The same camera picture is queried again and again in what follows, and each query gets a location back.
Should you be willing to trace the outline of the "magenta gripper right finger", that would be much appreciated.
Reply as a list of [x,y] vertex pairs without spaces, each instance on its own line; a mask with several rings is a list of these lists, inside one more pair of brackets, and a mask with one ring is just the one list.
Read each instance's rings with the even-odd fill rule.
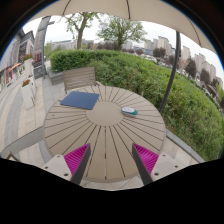
[[167,153],[158,155],[136,143],[132,144],[132,155],[144,186],[183,168]]

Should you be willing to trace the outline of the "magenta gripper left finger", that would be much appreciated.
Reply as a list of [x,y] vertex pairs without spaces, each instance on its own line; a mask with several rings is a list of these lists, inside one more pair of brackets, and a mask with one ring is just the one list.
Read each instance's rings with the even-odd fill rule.
[[42,169],[79,185],[91,154],[89,144],[83,145],[66,155],[55,155]]

